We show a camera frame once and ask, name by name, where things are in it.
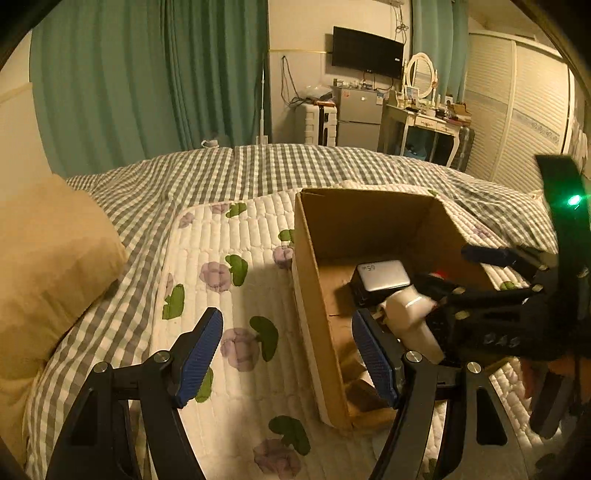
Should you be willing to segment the open cardboard box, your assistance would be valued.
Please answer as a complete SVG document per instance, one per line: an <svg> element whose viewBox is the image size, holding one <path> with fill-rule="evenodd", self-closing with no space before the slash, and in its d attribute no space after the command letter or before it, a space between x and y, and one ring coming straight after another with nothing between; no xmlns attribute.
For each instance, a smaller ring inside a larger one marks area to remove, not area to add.
<svg viewBox="0 0 591 480"><path fill-rule="evenodd" d="M361 382L356 309L377 309L420 274L490 290L490 277L464 260L461 248L497 239L467 208L422 187L308 188L295 195L291 270L322 422L341 432L371 431L394 418Z"/></svg>

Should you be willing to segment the grey mini fridge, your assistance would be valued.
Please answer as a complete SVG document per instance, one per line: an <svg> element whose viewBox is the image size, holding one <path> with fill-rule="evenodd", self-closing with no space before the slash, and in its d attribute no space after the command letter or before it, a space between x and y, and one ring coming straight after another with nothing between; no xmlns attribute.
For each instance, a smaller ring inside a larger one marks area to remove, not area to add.
<svg viewBox="0 0 591 480"><path fill-rule="evenodd" d="M339 88L337 109L339 147L377 151L383 116L383 100L377 92Z"/></svg>

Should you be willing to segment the white dressing table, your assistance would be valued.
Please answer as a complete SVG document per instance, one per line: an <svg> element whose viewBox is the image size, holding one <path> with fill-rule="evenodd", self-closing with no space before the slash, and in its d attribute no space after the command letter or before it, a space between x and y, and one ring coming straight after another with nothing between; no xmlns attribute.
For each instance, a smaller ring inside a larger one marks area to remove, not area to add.
<svg viewBox="0 0 591 480"><path fill-rule="evenodd" d="M389 103L383 106L378 151L387 154L390 147L394 145L394 139L397 138L397 132L401 130L402 137L397 145L400 150L399 154L404 156L409 130L411 128L418 128L423 131L432 132L434 134L435 146L441 135L451 137L453 144L446 166L448 168L452 166L460 148L460 133L462 126L447 120L439 119L435 116L428 116L407 109L402 109Z"/></svg>

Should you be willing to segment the black bottle with label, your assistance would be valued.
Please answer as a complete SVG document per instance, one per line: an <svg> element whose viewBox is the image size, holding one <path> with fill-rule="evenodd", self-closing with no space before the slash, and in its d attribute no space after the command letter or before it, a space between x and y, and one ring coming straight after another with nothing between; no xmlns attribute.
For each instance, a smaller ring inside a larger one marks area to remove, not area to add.
<svg viewBox="0 0 591 480"><path fill-rule="evenodd" d="M394 294L396 290L382 290L377 292L367 292L363 289L359 274L356 269L353 270L353 277L349 281L349 289L353 295L353 302L358 307L374 307L386 300L390 295Z"/></svg>

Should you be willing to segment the white oval vanity mirror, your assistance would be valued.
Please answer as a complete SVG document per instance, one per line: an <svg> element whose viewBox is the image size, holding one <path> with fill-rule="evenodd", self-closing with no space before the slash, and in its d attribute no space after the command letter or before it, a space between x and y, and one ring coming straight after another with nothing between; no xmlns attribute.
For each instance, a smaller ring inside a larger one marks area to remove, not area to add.
<svg viewBox="0 0 591 480"><path fill-rule="evenodd" d="M414 54L406 65L405 86L412 88L417 93L418 99L427 99L432 96L438 86L438 72L425 52Z"/></svg>

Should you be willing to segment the white mop pole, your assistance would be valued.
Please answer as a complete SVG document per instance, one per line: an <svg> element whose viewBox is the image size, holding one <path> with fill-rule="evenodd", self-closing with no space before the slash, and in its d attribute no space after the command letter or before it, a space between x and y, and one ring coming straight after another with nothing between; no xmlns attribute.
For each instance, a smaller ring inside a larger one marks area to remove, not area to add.
<svg viewBox="0 0 591 480"><path fill-rule="evenodd" d="M263 67L260 75L259 134L256 136L256 144L264 146L268 142L269 137L266 135L266 67Z"/></svg>

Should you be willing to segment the grey checkered bedsheet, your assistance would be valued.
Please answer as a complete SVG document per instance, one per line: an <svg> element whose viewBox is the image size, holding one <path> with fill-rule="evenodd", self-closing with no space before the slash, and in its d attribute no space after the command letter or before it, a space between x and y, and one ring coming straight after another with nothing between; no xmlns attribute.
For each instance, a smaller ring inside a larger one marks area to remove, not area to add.
<svg viewBox="0 0 591 480"><path fill-rule="evenodd" d="M136 364L158 332L172 342L214 304L238 323L238 300L198 284L202 262L238 254L249 277L270 285L254 302L276 324L280 353L239 373L213 362L211 395L181 412L200 465L211 479L276 479L259 444L286 459L288 479L363 479L376 455L367 436L346 437L322 424L298 326L290 271L273 260L294 226L294 196L315 187L405 191L441 200L462 234L485 245L556 248L539 200L420 160L353 147L296 144L177 152L69 185L105 211L129 252L111 286L57 346L26 409L26 473L45 476L63 422L93 365Z"/></svg>

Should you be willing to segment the silver power bank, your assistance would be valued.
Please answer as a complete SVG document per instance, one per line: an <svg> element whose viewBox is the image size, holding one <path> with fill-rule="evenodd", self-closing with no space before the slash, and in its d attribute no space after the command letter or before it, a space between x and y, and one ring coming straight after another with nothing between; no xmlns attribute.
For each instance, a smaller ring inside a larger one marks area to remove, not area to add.
<svg viewBox="0 0 591 480"><path fill-rule="evenodd" d="M400 260L362 263L356 266L363 289L367 292L396 290L411 284L410 277Z"/></svg>

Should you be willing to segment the beige pillow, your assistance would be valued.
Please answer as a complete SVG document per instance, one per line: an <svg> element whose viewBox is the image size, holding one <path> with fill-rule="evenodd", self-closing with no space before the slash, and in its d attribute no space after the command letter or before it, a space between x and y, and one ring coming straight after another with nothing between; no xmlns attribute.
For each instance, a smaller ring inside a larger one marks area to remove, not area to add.
<svg viewBox="0 0 591 480"><path fill-rule="evenodd" d="M1 438L18 465L35 378L127 259L106 213L57 175L2 202Z"/></svg>

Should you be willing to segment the green curtain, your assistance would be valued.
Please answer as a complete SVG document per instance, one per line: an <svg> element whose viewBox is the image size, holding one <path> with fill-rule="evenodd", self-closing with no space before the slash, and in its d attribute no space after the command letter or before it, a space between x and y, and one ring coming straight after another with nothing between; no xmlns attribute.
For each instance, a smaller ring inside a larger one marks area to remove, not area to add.
<svg viewBox="0 0 591 480"><path fill-rule="evenodd" d="M263 1L62 1L33 29L30 78L52 172L103 173L228 137L256 142Z"/></svg>
<svg viewBox="0 0 591 480"><path fill-rule="evenodd" d="M468 2L413 0L413 53L427 54L438 71L438 93L464 99L469 54Z"/></svg>

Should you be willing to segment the white louvered wardrobe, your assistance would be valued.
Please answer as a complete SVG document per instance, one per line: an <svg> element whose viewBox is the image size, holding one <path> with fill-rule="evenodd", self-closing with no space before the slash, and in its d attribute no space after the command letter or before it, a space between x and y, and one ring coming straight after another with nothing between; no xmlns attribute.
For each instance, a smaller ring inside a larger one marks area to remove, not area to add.
<svg viewBox="0 0 591 480"><path fill-rule="evenodd" d="M573 89L556 50L518 36L471 33L464 100L475 137L466 172L523 193L541 189L535 156L568 146Z"/></svg>

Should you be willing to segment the white faucet filter device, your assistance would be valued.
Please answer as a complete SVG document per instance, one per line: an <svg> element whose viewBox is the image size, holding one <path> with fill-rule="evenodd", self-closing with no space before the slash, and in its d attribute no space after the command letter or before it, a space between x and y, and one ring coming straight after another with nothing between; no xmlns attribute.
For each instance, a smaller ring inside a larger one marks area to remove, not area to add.
<svg viewBox="0 0 591 480"><path fill-rule="evenodd" d="M413 285L395 292L380 304L386 326L404 347L439 364L445 354L426 322L435 307L436 302L420 294Z"/></svg>

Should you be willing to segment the white suitcase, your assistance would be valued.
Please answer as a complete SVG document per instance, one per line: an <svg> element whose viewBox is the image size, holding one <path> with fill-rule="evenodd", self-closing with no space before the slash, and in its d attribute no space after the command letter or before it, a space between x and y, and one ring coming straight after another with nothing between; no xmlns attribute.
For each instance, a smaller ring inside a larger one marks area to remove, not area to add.
<svg viewBox="0 0 591 480"><path fill-rule="evenodd" d="M335 104L304 104L301 114L305 145L337 145L338 110Z"/></svg>

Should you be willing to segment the black wall television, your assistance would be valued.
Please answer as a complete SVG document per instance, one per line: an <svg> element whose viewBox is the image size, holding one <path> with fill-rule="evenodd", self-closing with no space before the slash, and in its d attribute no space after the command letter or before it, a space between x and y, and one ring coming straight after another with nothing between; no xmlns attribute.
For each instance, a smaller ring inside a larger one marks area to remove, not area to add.
<svg viewBox="0 0 591 480"><path fill-rule="evenodd" d="M403 59L401 42L345 27L332 30L332 66L401 80Z"/></svg>

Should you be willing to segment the red white small object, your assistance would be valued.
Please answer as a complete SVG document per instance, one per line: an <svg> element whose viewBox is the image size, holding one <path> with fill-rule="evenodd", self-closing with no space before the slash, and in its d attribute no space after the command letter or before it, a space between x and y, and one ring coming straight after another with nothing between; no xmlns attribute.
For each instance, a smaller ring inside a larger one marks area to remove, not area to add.
<svg viewBox="0 0 591 480"><path fill-rule="evenodd" d="M445 272L442 272L442 271L431 272L430 276L439 278L444 281L449 280L449 276Z"/></svg>

